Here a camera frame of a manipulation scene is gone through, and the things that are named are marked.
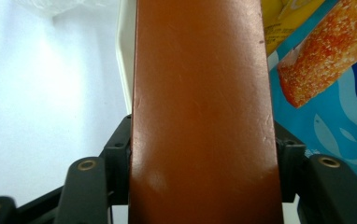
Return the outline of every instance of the white surface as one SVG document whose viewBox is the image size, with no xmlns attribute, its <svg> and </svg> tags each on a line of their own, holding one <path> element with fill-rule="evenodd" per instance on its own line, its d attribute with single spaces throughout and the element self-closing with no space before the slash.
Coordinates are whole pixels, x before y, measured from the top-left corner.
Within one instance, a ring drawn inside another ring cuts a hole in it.
<svg viewBox="0 0 357 224">
<path fill-rule="evenodd" d="M 0 195 L 18 206 L 60 187 L 72 162 L 98 156 L 127 114 L 118 10 L 117 0 L 46 19 L 0 0 Z"/>
<path fill-rule="evenodd" d="M 135 73 L 136 0 L 122 0 L 118 19 L 117 58 L 127 111 L 132 111 Z"/>
</svg>

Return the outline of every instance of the snack package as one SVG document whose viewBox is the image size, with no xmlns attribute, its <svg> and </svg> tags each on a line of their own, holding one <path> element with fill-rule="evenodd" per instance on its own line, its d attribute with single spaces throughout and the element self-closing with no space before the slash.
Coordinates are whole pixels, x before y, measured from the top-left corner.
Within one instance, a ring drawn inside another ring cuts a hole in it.
<svg viewBox="0 0 357 224">
<path fill-rule="evenodd" d="M 262 0 L 266 53 L 306 21 L 324 0 Z"/>
<path fill-rule="evenodd" d="M 357 0 L 325 0 L 268 61 L 275 120 L 357 174 Z"/>
</svg>

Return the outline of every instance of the wooden board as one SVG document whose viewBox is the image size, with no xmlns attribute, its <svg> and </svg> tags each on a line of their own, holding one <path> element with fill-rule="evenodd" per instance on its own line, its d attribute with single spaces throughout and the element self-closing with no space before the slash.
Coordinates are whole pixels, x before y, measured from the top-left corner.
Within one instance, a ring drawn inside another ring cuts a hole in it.
<svg viewBox="0 0 357 224">
<path fill-rule="evenodd" d="M 130 223 L 281 223 L 258 0 L 138 0 Z"/>
</svg>

